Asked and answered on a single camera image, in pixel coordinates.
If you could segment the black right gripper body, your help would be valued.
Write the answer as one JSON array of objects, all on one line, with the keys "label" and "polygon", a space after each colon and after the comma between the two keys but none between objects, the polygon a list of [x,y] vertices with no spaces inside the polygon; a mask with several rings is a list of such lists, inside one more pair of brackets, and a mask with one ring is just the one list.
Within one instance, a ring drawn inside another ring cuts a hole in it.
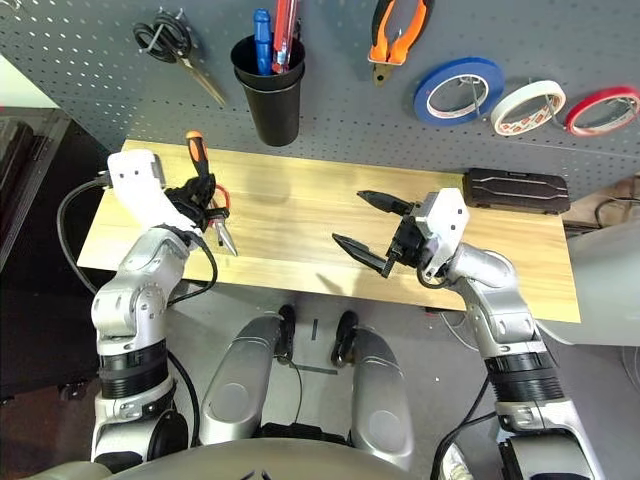
[{"label": "black right gripper body", "polygon": [[404,214],[386,252],[385,272],[390,273],[396,263],[423,271],[433,258],[428,241],[419,230],[416,219]]}]

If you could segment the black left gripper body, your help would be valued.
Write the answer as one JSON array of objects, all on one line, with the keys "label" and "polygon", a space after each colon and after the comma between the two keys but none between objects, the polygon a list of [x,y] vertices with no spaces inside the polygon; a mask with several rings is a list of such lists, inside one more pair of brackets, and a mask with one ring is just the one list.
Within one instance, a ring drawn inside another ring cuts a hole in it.
[{"label": "black left gripper body", "polygon": [[203,211],[209,207],[210,200],[192,200],[187,184],[182,187],[168,188],[164,193],[179,213],[191,220],[200,230],[207,229],[203,227]]}]

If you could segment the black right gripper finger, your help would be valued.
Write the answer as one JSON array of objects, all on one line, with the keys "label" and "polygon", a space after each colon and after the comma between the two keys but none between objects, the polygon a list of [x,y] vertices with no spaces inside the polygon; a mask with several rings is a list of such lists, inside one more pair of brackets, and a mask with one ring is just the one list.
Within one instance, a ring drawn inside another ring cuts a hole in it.
[{"label": "black right gripper finger", "polygon": [[409,215],[419,206],[418,202],[407,202],[393,195],[372,190],[358,191],[357,196],[378,210],[399,216]]},{"label": "black right gripper finger", "polygon": [[374,254],[367,245],[364,245],[350,237],[333,233],[332,239],[354,260],[376,271],[383,278],[387,278],[389,276],[394,265],[392,260],[385,259]]}]

